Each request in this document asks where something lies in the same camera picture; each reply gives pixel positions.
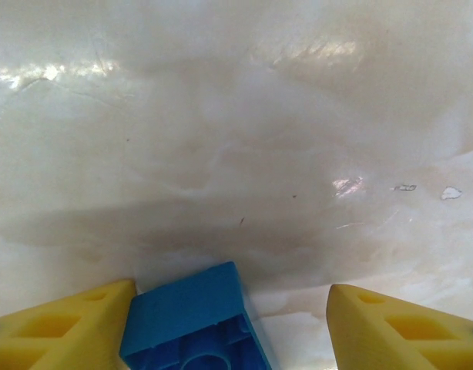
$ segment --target white plastic surface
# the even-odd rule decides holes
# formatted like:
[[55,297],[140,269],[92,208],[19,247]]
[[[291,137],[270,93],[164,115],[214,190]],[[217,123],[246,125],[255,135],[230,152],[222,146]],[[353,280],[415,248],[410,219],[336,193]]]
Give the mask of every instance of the white plastic surface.
[[473,1],[0,0],[0,315],[225,260],[283,369],[333,282],[473,319]]

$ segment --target yellow plastic piece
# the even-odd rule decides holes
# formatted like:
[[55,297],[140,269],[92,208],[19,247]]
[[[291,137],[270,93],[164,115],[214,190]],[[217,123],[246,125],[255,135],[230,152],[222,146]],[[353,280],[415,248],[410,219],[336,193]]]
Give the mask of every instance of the yellow plastic piece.
[[0,370],[117,370],[120,341],[136,295],[113,284],[0,318]]
[[327,324],[339,370],[473,370],[473,321],[336,284]]

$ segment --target rectangular hole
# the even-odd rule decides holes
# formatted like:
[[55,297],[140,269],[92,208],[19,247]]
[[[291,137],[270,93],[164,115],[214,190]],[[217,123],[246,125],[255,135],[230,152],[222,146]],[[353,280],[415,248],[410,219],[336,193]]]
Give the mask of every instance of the rectangular hole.
[[2,348],[0,370],[29,370],[44,354],[45,350]]
[[426,350],[421,354],[437,370],[473,370],[473,351]]
[[374,295],[370,294],[360,294],[358,295],[361,301],[368,303],[368,304],[379,304],[384,303],[385,301],[382,298],[375,297]]
[[410,341],[457,339],[442,325],[424,316],[392,316],[385,321]]
[[21,338],[61,338],[81,317],[69,314],[44,314],[33,318],[16,337]]
[[104,297],[106,297],[106,293],[95,293],[87,296],[84,298],[85,301],[101,301]]
[[220,322],[218,328],[225,336],[225,342],[229,345],[251,336],[245,318],[242,315],[234,316],[228,320]]

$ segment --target blue plastic block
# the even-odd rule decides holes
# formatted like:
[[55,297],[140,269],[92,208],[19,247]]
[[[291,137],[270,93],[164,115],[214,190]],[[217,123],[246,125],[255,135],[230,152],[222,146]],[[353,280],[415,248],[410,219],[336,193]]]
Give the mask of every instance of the blue plastic block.
[[233,262],[133,298],[120,347],[132,370],[269,370]]

